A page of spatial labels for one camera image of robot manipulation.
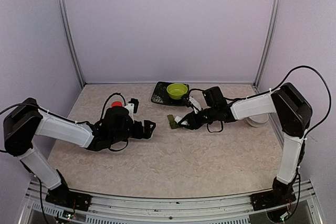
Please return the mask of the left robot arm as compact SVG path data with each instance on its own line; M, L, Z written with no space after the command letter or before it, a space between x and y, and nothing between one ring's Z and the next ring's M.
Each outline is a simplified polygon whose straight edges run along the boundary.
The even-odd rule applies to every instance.
M113 151L119 142L128 144L129 139L148 140L152 137L156 124L152 121L134 120L138 101L124 106L113 105L102 118L91 124L63 118L41 108L35 99L9 107L11 111L3 121L5 152L18 157L50 191L60 204L66 206L73 201L73 193L68 190L61 173L52 168L43 154L33 144L34 136L46 136L75 144L89 151Z

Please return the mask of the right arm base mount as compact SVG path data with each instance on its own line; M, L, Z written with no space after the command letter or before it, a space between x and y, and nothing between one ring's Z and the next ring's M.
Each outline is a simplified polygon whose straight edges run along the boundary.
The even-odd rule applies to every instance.
M294 190L272 189L269 191L255 193L250 196L254 211L273 208L296 201Z

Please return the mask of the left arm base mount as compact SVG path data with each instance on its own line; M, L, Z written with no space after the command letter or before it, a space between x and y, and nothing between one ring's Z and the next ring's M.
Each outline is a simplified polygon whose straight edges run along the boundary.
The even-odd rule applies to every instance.
M57 206L71 208L72 210L88 211L91 195L78 193L69 189L48 190L45 201Z

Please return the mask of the green pill organizer box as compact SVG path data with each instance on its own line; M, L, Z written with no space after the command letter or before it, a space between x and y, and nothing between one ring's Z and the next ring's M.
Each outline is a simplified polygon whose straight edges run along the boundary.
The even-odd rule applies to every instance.
M175 121L175 117L172 114L167 115L167 119L172 130L180 128L178 123Z

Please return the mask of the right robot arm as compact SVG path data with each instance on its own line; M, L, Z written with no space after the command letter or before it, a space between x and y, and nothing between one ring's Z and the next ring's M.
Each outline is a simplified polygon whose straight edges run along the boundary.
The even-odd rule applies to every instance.
M273 205L281 204L289 196L289 188L296 177L304 155L304 147L312 107L301 93L290 82L280 87L243 99L234 99L231 103L223 96L218 86L202 91L206 109L189 94L183 95L182 100L193 111L184 117L175 117L179 127L197 130L203 125L213 122L232 123L264 114L276 114L281 125L284 145L282 158L274 179L269 201Z

